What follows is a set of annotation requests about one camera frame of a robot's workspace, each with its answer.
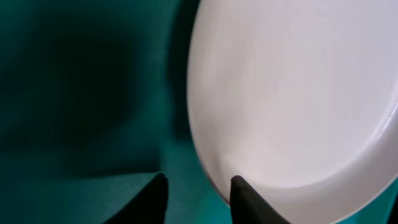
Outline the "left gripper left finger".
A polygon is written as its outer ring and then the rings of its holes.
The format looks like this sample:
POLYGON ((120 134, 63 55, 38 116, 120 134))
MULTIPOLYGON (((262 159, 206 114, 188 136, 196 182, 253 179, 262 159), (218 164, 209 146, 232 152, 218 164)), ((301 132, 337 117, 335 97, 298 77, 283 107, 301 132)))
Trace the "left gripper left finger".
POLYGON ((168 199, 169 180, 159 173, 104 224, 164 224, 168 199))

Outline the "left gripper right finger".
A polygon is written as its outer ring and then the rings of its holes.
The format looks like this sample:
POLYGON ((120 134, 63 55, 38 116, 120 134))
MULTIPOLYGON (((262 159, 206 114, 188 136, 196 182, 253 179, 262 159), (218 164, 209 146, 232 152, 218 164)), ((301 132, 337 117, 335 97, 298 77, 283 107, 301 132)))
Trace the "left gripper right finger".
POLYGON ((229 205, 233 224, 290 224, 240 175, 231 179, 229 205))

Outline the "white round plate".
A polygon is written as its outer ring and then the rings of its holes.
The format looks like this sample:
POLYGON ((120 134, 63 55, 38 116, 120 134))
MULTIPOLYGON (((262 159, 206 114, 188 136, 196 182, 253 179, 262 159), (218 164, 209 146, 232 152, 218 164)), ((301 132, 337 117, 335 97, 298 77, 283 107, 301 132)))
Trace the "white round plate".
POLYGON ((397 178, 397 0, 205 0, 188 114, 229 201, 243 177, 291 223, 337 223, 397 178))

